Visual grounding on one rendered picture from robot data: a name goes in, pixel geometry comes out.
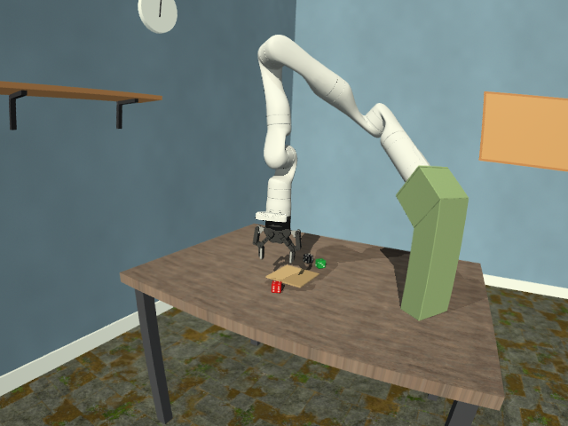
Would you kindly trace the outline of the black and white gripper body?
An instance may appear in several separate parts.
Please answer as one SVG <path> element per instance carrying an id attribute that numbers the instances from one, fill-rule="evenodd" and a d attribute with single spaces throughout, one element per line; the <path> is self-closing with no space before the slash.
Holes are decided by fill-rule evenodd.
<path id="1" fill-rule="evenodd" d="M 264 228 L 265 235 L 267 236 L 270 232 L 274 232 L 274 235 L 271 237 L 271 239 L 269 239 L 269 241 L 272 243 L 275 242 L 279 244 L 283 243 L 283 241 L 281 240 L 278 234 L 282 233 L 286 239 L 291 235 L 290 221 L 291 221 L 291 216 L 288 217 L 287 222 L 275 222 L 275 221 L 265 220 L 265 228 Z"/>

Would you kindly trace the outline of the red die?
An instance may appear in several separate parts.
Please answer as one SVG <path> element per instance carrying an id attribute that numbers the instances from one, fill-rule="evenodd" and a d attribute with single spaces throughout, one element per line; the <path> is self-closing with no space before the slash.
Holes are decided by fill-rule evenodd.
<path id="1" fill-rule="evenodd" d="M 281 293 L 281 286 L 282 286 L 282 282 L 281 281 L 273 281 L 272 282 L 272 293 Z"/>

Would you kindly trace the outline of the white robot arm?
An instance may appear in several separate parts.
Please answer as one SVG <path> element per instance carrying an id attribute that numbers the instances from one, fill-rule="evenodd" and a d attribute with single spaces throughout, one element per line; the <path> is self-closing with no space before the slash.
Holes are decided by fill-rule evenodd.
<path id="1" fill-rule="evenodd" d="M 387 106 L 377 103 L 366 115 L 361 114 L 351 86 L 288 37 L 270 37 L 259 48 L 257 56 L 264 84 L 268 129 L 264 160 L 268 167 L 275 169 L 275 174 L 268 181 L 266 211 L 257 212 L 256 219 L 287 222 L 291 216 L 291 185 L 297 155 L 292 146 L 285 145 L 286 136 L 291 133 L 291 113 L 282 85 L 284 66 L 301 75 L 318 97 L 349 116 L 373 137 L 381 137 L 384 151 L 404 182 L 418 165 L 429 166 Z"/>

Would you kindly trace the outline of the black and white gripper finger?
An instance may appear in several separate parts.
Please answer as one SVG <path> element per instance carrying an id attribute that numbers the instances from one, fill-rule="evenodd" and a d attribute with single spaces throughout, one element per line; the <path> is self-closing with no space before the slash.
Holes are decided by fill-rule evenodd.
<path id="1" fill-rule="evenodd" d="M 290 252 L 289 252 L 289 263 L 292 264 L 292 262 L 295 260 L 296 251 L 300 250 L 301 247 L 302 247 L 302 241 L 301 241 L 301 230 L 300 229 L 290 231 L 290 232 L 296 238 L 296 245 L 293 244 L 292 240 L 289 237 L 286 239 L 285 236 L 282 233 L 279 233 L 278 235 L 281 238 L 281 240 L 284 242 L 284 244 L 290 250 Z M 300 244 L 299 244 L 299 241 L 300 241 Z"/>
<path id="2" fill-rule="evenodd" d="M 262 241 L 259 241 L 260 233 L 263 230 L 264 227 L 262 227 L 261 225 L 256 226 L 253 238 L 253 245 L 258 246 L 258 256 L 260 257 L 260 259 L 264 259 L 264 244 L 274 235 L 274 232 L 270 232 Z"/>

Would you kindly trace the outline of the tan flat mat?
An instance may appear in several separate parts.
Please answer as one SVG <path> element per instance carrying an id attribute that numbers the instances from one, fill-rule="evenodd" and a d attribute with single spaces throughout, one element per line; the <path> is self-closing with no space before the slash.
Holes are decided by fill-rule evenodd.
<path id="1" fill-rule="evenodd" d="M 265 278 L 281 281 L 282 283 L 301 288 L 318 275 L 320 274 L 317 272 L 311 272 L 294 266 L 285 265 L 279 270 L 265 276 Z"/>

